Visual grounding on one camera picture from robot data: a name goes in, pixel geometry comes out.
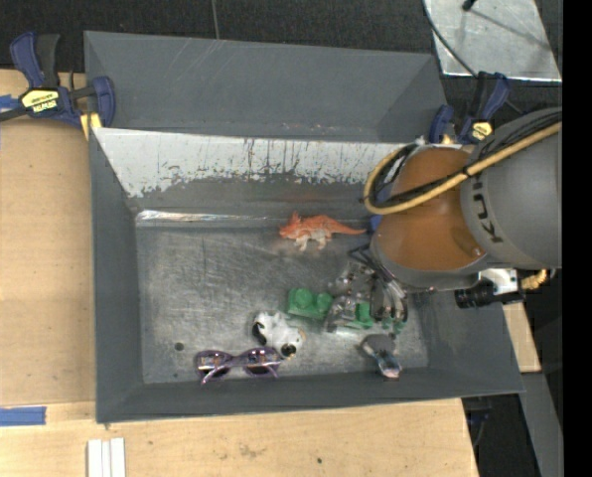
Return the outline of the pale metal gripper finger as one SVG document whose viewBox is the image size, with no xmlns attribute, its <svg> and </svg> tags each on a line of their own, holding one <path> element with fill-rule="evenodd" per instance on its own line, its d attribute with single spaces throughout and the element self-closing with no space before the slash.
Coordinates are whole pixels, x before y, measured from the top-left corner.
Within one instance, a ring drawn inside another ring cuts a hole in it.
<svg viewBox="0 0 592 477">
<path fill-rule="evenodd" d="M 362 266 L 347 264 L 340 274 L 328 283 L 329 292 L 357 292 L 360 289 Z"/>
<path fill-rule="evenodd" d="M 354 296 L 336 296 L 324 321 L 326 332 L 333 333 L 339 327 L 347 326 L 356 320 L 357 300 Z"/>
</svg>

